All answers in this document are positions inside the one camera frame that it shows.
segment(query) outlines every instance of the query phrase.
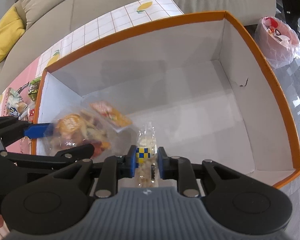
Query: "blue gripper pad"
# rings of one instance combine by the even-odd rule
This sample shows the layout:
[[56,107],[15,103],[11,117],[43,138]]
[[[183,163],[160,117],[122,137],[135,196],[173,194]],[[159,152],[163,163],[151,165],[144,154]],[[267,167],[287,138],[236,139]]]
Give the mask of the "blue gripper pad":
[[50,123],[39,123],[33,124],[25,130],[24,135],[28,136],[30,139],[42,138],[44,136],[52,135],[53,128],[49,128]]
[[96,200],[73,227],[52,235],[12,231],[6,240],[288,240],[283,230],[251,236],[213,220],[199,198],[181,196],[174,187],[123,188]]

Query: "snack package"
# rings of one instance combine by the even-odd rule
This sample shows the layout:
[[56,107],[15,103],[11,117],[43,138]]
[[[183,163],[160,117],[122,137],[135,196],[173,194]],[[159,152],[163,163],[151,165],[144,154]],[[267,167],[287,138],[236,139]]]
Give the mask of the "snack package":
[[120,132],[132,124],[132,121],[111,106],[107,101],[90,103],[90,107],[103,116],[116,132]]
[[20,151],[23,154],[31,154],[31,139],[25,136],[20,140]]
[[52,136],[46,137],[49,155],[91,143],[95,147],[93,158],[110,148],[107,130],[95,113],[84,108],[68,109],[67,112],[59,114],[47,130],[50,134],[53,129]]
[[139,131],[136,157],[137,187],[158,187],[157,143],[151,122]]
[[28,95],[32,101],[37,100],[39,85],[40,85],[41,77],[35,78],[29,83],[29,92]]
[[13,88],[8,90],[7,114],[19,116],[27,107],[22,97]]
[[[35,108],[35,103],[31,102],[26,109],[19,115],[19,120],[22,121],[31,121],[33,122],[33,117],[34,117],[34,108]],[[33,116],[31,117],[29,113],[33,110]]]

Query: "metal screw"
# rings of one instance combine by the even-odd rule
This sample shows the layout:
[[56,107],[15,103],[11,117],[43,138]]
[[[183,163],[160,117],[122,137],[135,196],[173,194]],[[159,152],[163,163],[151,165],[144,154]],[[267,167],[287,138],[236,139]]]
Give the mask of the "metal screw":
[[186,189],[183,192],[183,195],[185,195],[186,197],[197,197],[197,196],[199,196],[199,191],[197,191],[196,189],[190,188],[190,189]]
[[111,192],[107,189],[99,189],[95,194],[98,198],[107,198],[111,196]]
[[0,155],[1,155],[2,157],[6,157],[6,156],[8,155],[8,153],[7,153],[7,152],[0,152]]

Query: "pink plastic bag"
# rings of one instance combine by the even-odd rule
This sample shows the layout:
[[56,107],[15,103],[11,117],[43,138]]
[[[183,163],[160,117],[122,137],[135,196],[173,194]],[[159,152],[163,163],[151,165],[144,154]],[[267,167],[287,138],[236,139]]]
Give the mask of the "pink plastic bag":
[[[282,36],[275,35],[275,37],[269,34],[268,28],[279,31],[278,33]],[[265,17],[260,20],[255,33],[255,41],[274,68],[291,64],[293,59],[300,58],[300,41],[296,32],[275,17]]]

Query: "cardboard box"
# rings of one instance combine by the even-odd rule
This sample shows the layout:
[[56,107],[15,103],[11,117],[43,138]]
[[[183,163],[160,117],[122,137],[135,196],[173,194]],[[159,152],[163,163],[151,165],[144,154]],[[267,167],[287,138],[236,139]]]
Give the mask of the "cardboard box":
[[[300,175],[286,98],[254,40],[228,12],[145,23],[61,58],[43,72],[35,121],[51,122],[63,108],[96,99],[133,121],[122,154],[151,121],[157,145],[170,156],[213,159],[277,188]],[[41,140],[35,151],[46,154]]]

